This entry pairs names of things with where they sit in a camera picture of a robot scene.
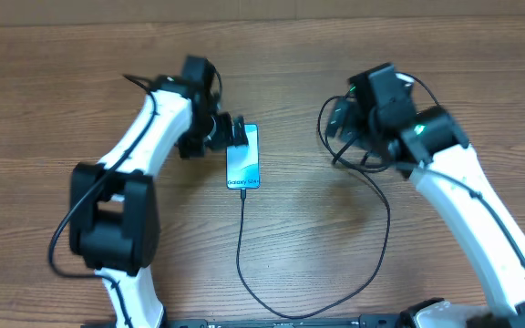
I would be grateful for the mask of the Samsung Galaxy smartphone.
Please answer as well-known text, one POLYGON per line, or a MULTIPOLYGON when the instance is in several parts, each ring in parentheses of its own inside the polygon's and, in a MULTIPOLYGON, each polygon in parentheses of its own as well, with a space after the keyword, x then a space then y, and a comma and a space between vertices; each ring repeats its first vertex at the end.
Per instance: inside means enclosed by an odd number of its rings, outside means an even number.
POLYGON ((259 128, 246 124, 248 144, 230 146, 226 151, 226 185, 230 190, 258 189, 261 185, 259 128))

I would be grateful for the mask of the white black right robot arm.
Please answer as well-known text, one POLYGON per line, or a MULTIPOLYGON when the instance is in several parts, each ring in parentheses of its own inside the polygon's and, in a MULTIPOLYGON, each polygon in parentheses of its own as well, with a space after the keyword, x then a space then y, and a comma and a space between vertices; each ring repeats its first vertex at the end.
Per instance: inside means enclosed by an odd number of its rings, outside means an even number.
POLYGON ((317 130, 332 154, 363 175, 397 170, 431 204, 478 276, 486 305, 432 298, 398 315, 399 327, 525 327, 525 235, 492 188, 458 122, 436 102, 417 110, 418 78, 384 63, 349 77, 317 130))

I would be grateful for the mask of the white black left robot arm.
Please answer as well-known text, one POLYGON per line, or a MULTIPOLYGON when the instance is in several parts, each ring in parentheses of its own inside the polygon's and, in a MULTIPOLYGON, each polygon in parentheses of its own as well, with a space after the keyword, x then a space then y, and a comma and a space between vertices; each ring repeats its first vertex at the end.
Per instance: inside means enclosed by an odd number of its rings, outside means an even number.
POLYGON ((96 164, 78 163, 71 175, 70 250, 100 279, 116 313, 114 327, 165 327, 165 305, 150 265, 160 240, 155 179, 173 149, 183 159, 208 149, 245 146, 242 117, 220 109, 215 65, 187 56, 177 76, 127 79, 145 93, 142 108, 117 145, 96 164))

